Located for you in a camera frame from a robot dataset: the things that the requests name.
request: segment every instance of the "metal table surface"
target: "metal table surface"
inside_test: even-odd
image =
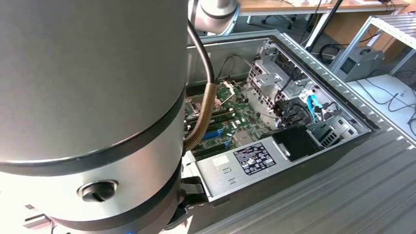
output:
[[[407,104],[416,103],[416,91],[414,93],[413,89],[397,78],[391,75],[386,74],[382,76],[369,78],[370,82],[373,82],[379,87],[385,88],[394,95],[399,93],[398,98]],[[405,132],[410,134],[410,136],[416,140],[416,136],[414,135],[409,121],[415,113],[415,106],[410,106],[403,108],[405,104],[397,99],[391,102],[391,104],[379,104],[377,103],[366,90],[374,96],[374,98],[379,102],[386,102],[391,99],[391,95],[381,90],[377,86],[374,86],[367,80],[353,81],[347,84],[354,88],[355,91],[366,98],[366,100],[386,114],[386,116],[397,123],[397,125],[402,128]],[[416,123],[413,123],[413,129],[416,132]]]
[[[416,233],[415,140],[297,42],[278,37],[382,130],[330,169],[198,233]]]

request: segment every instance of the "sticker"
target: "sticker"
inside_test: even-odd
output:
[[[213,159],[213,163],[214,163],[214,165],[217,167],[223,165],[223,164],[226,164],[226,163],[229,163],[229,162],[230,161],[229,161],[227,155],[223,155],[223,156],[217,157],[217,158]]]
[[[249,174],[250,176],[259,171],[263,171],[269,167],[277,165],[277,162],[262,143],[258,143],[239,151],[235,151],[234,155],[241,163],[246,174]]]

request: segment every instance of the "black plastic bracket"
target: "black plastic bracket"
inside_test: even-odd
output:
[[[193,216],[194,211],[209,203],[203,181],[198,176],[182,179],[181,204],[166,230],[178,227]]]

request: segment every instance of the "cable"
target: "cable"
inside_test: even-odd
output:
[[[387,5],[386,2],[381,1],[381,3],[386,6],[386,11],[383,13],[383,15],[386,15],[386,13],[390,11],[390,6]]]
[[[341,51],[341,48],[338,46],[338,44],[326,44],[321,50],[319,50],[319,53],[318,53],[318,59],[325,63],[325,64],[331,64],[333,63],[333,59],[327,59],[325,58],[325,51],[329,49],[329,48],[333,48],[335,51],[337,51],[337,54],[339,53]]]
[[[201,143],[205,137],[205,134],[207,132],[210,121],[211,121],[211,116],[213,116],[214,103],[215,103],[215,97],[217,97],[217,88],[218,88],[215,84],[215,76],[214,76],[214,69],[213,69],[210,56],[209,56],[203,42],[195,32],[195,28],[190,20],[189,20],[189,34],[194,41],[194,44],[197,46],[198,52],[201,54],[201,57],[205,63],[206,74],[207,74],[207,85],[206,85],[206,92],[205,92],[205,97],[203,97],[201,116],[197,120],[197,125],[194,127],[194,130],[183,142],[183,147],[186,151],[194,149],[194,147]]]
[[[411,131],[413,131],[414,135],[416,136],[416,133],[415,133],[414,128],[413,128],[413,122],[416,122],[415,116],[416,116],[416,109],[415,109],[415,113],[414,113],[414,115],[413,115],[413,117],[411,117],[411,119],[409,121],[409,125],[410,125],[410,128],[411,128]]]
[[[325,56],[329,56],[329,57],[331,57],[333,59],[335,59],[337,58],[337,56],[335,55],[330,55],[330,54],[323,54]]]
[[[229,61],[231,58],[234,58],[234,57],[238,57],[239,59],[242,59],[243,62],[245,62],[250,67],[253,67],[251,63],[250,63],[241,55],[233,54],[233,55],[230,55],[230,56],[226,58],[226,60],[225,60],[225,62],[223,62],[219,75],[215,77],[215,81],[218,81],[219,78],[222,77],[223,69],[225,69],[225,66],[226,66],[226,64],[227,64],[227,61]]]
[[[410,125],[410,129],[411,129],[414,135],[416,136],[416,133],[415,133],[415,131],[414,131],[414,129],[413,129],[413,122],[416,121],[416,118],[415,118],[415,116],[416,116],[416,103],[413,103],[413,104],[409,105],[405,101],[402,101],[402,100],[398,98],[399,93],[397,93],[395,95],[393,95],[390,91],[387,91],[385,88],[382,88],[381,86],[378,86],[377,84],[374,84],[374,83],[369,80],[369,77],[370,77],[371,74],[373,74],[374,72],[377,72],[377,71],[378,71],[378,70],[373,71],[373,72],[369,74],[366,80],[369,81],[369,83],[371,83],[371,84],[373,84],[375,87],[378,87],[379,89],[385,90],[385,91],[393,96],[393,98],[391,98],[390,101],[387,101],[387,102],[385,102],[385,103],[383,103],[383,102],[379,102],[379,101],[374,98],[374,96],[370,94],[369,90],[363,87],[363,85],[361,84],[359,81],[358,81],[358,83],[359,83],[359,85],[362,86],[362,88],[365,89],[365,91],[369,93],[369,95],[371,96],[373,100],[374,100],[378,104],[387,104],[387,103],[389,103],[389,110],[390,110],[391,112],[399,111],[399,110],[402,110],[402,109],[405,109],[405,108],[407,108],[407,107],[413,107],[413,108],[415,109],[415,113],[414,113],[414,115],[413,115],[413,117],[411,117],[411,119],[410,119],[410,121],[409,121],[409,125]],[[401,107],[401,108],[398,108],[398,109],[395,109],[395,110],[393,110],[393,109],[391,109],[391,103],[393,103],[393,101],[394,101],[395,99],[399,100],[399,101],[405,104],[405,106]]]
[[[274,105],[277,105],[277,99],[278,99],[279,94],[282,94],[282,92],[286,90],[289,84],[290,84],[291,81],[294,80],[294,75],[295,75],[295,67],[293,68],[291,76],[290,76],[290,78],[289,78],[289,80],[287,80],[285,86],[283,86],[282,89],[277,92],[277,95],[275,95],[275,104],[274,104]]]
[[[189,20],[189,34],[190,34],[190,37],[191,37],[193,42],[195,44],[195,47],[198,49],[198,52],[201,54],[201,57],[202,57],[202,60],[203,60],[203,64],[205,64],[205,67],[206,67],[207,83],[215,83],[214,69],[213,69],[210,56],[209,56],[207,50],[205,48],[202,39],[201,39],[201,37],[197,34],[197,31],[194,29],[194,26],[193,26],[190,20]]]
[[[362,86],[362,88],[365,89],[366,93],[370,95],[371,99],[381,105],[385,105],[387,103],[390,103],[395,98],[393,97],[387,102],[379,102],[375,97],[370,94],[369,90],[365,88],[365,86],[362,85],[362,83],[357,80],[357,82],[359,83],[359,85]]]
[[[318,7],[317,7],[317,10],[315,10],[315,13],[314,13],[315,16],[317,16],[317,13],[318,13],[318,10],[319,10],[319,7],[321,7],[321,3],[322,3],[322,0],[319,0],[319,4],[318,4]],[[305,35],[306,35],[307,31],[309,31],[311,22],[313,22],[313,19],[310,20],[310,22],[309,22],[309,24],[307,24],[307,28],[306,28],[306,30],[305,30],[305,33],[302,34],[302,37],[301,37],[299,42],[302,42],[302,40],[303,40],[303,38],[305,38]]]
[[[270,115],[267,115],[267,114],[265,114],[265,113],[262,113],[262,112],[258,112],[261,115],[263,115],[263,116],[266,116],[266,117],[270,117],[270,118],[278,118],[278,117],[273,117],[273,116],[270,116]]]
[[[416,74],[416,68],[414,68],[413,70],[405,70],[405,71],[399,71],[397,72],[393,76],[397,77],[398,79],[409,79],[407,80],[407,85],[410,86],[410,88],[414,90],[414,85],[413,85],[413,76]]]
[[[58,225],[55,225],[55,221],[51,220],[51,234],[54,234],[54,229],[57,228]]]
[[[311,33],[310,33],[307,39],[301,43],[301,45],[303,45],[303,44],[310,40],[310,38],[311,38],[311,36],[313,36],[313,32],[314,32],[314,30],[315,30],[315,28],[317,28],[317,26],[318,26],[318,19],[319,19],[319,17],[317,17],[315,25],[314,25],[313,31],[311,31]]]
[[[394,12],[397,11],[397,4],[393,0],[390,0],[390,3],[394,5]]]

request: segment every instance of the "blue ram slot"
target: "blue ram slot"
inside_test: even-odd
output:
[[[215,137],[222,136],[223,130],[225,130],[225,128],[221,129],[221,130],[217,130],[217,131],[213,131],[213,132],[206,133],[206,135],[205,135],[205,137],[203,137],[203,140],[209,140],[209,139],[211,139],[211,138],[215,138]]]

